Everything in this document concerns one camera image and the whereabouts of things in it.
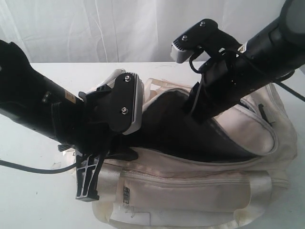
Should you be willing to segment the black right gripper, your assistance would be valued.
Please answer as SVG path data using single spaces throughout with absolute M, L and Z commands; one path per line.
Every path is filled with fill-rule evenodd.
M 238 104 L 253 88 L 253 60 L 243 54 L 220 54 L 210 57 L 199 69 L 201 75 L 183 105 L 183 111 L 201 123 Z

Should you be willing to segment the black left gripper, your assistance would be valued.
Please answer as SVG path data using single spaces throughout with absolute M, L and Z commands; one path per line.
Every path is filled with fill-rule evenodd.
M 76 152 L 76 199 L 99 200 L 98 175 L 101 157 L 134 161 L 138 153 L 121 142 L 111 140 L 124 132 L 123 105 L 116 93 L 51 95 L 52 138 L 61 146 L 72 146 Z

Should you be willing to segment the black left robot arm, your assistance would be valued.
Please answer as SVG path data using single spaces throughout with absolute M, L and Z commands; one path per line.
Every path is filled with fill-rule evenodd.
M 75 149 L 78 200 L 99 199 L 105 159 L 137 159 L 119 138 L 140 129 L 142 99 L 135 73 L 115 70 L 94 91 L 73 95 L 34 70 L 19 46 L 0 43 L 0 113 L 57 141 L 59 151 Z

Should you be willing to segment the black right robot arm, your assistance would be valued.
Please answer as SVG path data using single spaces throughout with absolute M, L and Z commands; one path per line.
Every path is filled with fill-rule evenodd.
M 179 45 L 194 60 L 206 52 L 209 60 L 197 73 L 184 111 L 202 122 L 238 104 L 240 99 L 269 83 L 279 83 L 305 63 L 305 3 L 287 0 L 277 19 L 243 46 L 204 19 L 188 29 Z

